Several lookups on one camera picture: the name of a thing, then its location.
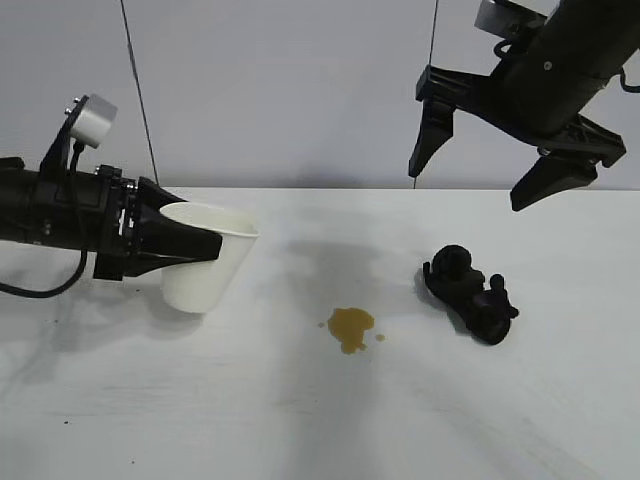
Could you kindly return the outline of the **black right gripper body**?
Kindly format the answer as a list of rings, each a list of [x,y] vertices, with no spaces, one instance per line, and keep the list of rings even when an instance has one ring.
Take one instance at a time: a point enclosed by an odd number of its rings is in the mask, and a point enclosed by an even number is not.
[[[501,60],[488,75],[426,67],[416,98],[452,105],[541,150],[611,166],[626,152],[622,138],[580,112],[621,68],[619,34],[599,22],[550,19],[499,42]]]

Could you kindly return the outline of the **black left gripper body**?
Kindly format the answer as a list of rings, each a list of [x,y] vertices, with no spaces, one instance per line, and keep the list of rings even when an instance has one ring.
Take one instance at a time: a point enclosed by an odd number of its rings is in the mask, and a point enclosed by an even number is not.
[[[32,194],[32,242],[96,254],[93,277],[137,277],[134,210],[137,182],[119,168],[64,173],[41,180]]]

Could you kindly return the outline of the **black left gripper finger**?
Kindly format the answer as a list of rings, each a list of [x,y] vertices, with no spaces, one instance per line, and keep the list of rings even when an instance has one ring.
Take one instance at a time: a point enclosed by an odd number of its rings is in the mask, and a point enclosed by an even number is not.
[[[222,235],[189,226],[149,208],[142,209],[142,272],[217,260]]]
[[[165,206],[176,202],[176,196],[151,179],[141,180],[141,203],[146,206]]]

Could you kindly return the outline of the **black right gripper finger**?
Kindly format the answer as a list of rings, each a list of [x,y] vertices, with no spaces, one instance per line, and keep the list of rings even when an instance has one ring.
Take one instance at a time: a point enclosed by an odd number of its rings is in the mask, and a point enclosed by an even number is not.
[[[554,194],[589,186],[596,179],[596,167],[589,162],[540,157],[511,190],[511,208],[521,211]]]
[[[433,155],[453,137],[454,107],[437,100],[422,104],[422,115],[408,174],[419,176]]]

